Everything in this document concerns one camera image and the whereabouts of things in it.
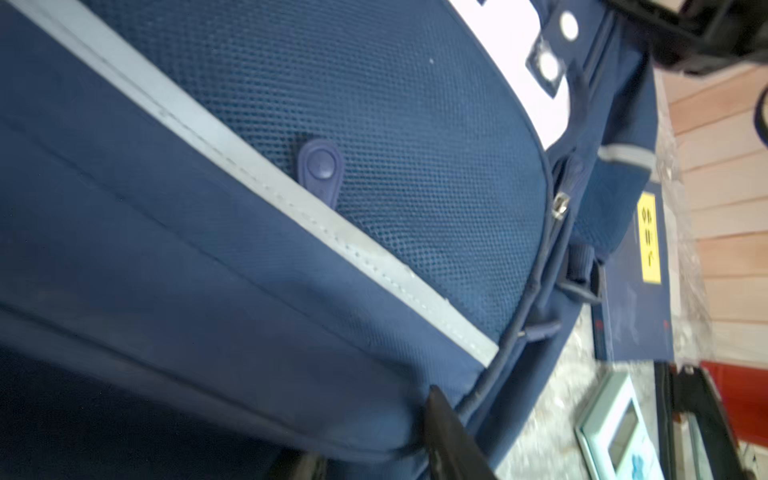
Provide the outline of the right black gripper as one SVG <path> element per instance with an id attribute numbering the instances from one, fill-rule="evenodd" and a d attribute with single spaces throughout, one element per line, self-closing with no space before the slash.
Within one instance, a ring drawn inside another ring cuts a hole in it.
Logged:
<path id="1" fill-rule="evenodd" d="M 741 63 L 767 63 L 765 1 L 609 1 L 643 29 L 655 62 L 685 75 L 712 75 Z"/>

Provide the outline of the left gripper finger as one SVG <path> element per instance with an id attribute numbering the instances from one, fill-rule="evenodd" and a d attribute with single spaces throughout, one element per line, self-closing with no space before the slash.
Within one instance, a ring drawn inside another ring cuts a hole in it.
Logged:
<path id="1" fill-rule="evenodd" d="M 436 385 L 430 387 L 427 396 L 423 434 L 431 479 L 496 480 L 479 447 Z"/>

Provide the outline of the blue book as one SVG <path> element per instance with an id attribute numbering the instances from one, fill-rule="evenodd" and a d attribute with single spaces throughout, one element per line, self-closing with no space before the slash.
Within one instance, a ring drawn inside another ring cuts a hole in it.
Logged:
<path id="1" fill-rule="evenodd" d="M 602 273 L 603 301 L 592 309 L 595 358 L 672 361 L 668 246 L 660 184 L 646 185 L 622 242 Z"/>

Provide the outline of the navy blue student backpack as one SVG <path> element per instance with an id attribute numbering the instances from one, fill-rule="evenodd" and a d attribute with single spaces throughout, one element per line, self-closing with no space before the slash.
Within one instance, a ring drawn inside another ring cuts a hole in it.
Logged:
<path id="1" fill-rule="evenodd" d="M 656 163 L 609 1 L 5 1 L 1 475 L 496 467 Z"/>

